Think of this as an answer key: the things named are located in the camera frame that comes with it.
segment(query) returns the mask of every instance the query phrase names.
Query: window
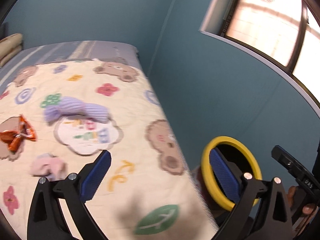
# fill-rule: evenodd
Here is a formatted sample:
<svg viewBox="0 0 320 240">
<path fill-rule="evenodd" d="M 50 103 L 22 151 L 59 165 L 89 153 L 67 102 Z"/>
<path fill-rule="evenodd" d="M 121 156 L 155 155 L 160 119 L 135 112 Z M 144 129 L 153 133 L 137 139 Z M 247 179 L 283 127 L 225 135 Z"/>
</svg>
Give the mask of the window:
<svg viewBox="0 0 320 240">
<path fill-rule="evenodd" d="M 217 14 L 208 16 L 208 10 L 204 31 L 234 41 L 271 61 L 320 107 L 320 27 L 305 2 L 229 0 L 225 8 L 222 24 L 212 20 Z M 212 31 L 217 29 L 214 22 L 220 23 L 220 30 L 215 33 Z"/>
</svg>

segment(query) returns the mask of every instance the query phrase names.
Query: purple knitted fabric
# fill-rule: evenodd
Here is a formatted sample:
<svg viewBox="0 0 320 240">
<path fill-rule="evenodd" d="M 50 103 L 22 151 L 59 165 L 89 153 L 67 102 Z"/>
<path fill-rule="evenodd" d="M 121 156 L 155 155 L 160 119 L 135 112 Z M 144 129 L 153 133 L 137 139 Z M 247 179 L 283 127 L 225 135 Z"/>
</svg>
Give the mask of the purple knitted fabric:
<svg viewBox="0 0 320 240">
<path fill-rule="evenodd" d="M 75 114 L 83 114 L 102 123 L 108 120 L 108 109 L 106 107 L 84 103 L 72 97 L 62 97 L 57 106 L 47 106 L 44 110 L 44 119 L 46 122 L 53 122 L 63 115 Z"/>
</svg>

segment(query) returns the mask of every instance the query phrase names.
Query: beige pillow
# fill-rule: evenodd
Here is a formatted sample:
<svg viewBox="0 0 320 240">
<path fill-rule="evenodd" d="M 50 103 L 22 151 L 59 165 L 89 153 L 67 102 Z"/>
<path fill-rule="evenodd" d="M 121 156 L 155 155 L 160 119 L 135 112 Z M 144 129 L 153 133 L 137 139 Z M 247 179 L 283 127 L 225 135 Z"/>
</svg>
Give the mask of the beige pillow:
<svg viewBox="0 0 320 240">
<path fill-rule="evenodd" d="M 0 40 L 0 60 L 7 54 L 11 53 L 17 46 L 22 43 L 22 34 L 12 34 L 2 40 Z"/>
<path fill-rule="evenodd" d="M 22 50 L 22 46 L 19 45 L 15 47 L 7 56 L 4 56 L 3 59 L 0 60 L 0 67 L 3 67 L 10 59 L 12 59 L 15 55 L 17 55 Z"/>
</svg>

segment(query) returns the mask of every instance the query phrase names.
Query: silver bolt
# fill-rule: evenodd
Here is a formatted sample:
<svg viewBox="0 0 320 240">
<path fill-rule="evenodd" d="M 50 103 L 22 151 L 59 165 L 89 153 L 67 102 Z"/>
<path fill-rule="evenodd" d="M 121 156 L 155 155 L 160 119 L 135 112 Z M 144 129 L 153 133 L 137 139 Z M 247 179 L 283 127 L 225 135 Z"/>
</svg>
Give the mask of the silver bolt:
<svg viewBox="0 0 320 240">
<path fill-rule="evenodd" d="M 243 174 L 243 176 L 244 176 L 246 179 L 252 179 L 252 174 L 249 173 L 249 172 L 245 172 L 245 173 Z"/>
<path fill-rule="evenodd" d="M 71 173 L 68 176 L 68 179 L 70 179 L 70 180 L 75 180 L 76 178 L 77 178 L 77 174 L 76 173 Z"/>
<path fill-rule="evenodd" d="M 278 177 L 275 177 L 273 180 L 275 181 L 276 184 L 280 184 L 281 183 L 281 179 L 278 178 Z"/>
<path fill-rule="evenodd" d="M 39 179 L 39 183 L 40 184 L 44 184 L 46 180 L 47 179 L 45 177 L 42 177 L 42 178 Z"/>
</svg>

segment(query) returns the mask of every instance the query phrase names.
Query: orange hair clip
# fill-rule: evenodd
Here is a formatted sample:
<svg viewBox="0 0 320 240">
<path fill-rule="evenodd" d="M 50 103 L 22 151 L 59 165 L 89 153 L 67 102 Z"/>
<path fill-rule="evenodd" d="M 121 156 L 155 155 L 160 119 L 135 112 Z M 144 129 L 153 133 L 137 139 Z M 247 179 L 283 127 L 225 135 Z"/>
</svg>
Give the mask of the orange hair clip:
<svg viewBox="0 0 320 240">
<path fill-rule="evenodd" d="M 16 152 L 23 138 L 31 141 L 36 141 L 36 131 L 30 125 L 30 123 L 20 115 L 18 131 L 9 130 L 0 132 L 0 139 L 8 145 L 8 149 L 12 152 Z"/>
</svg>

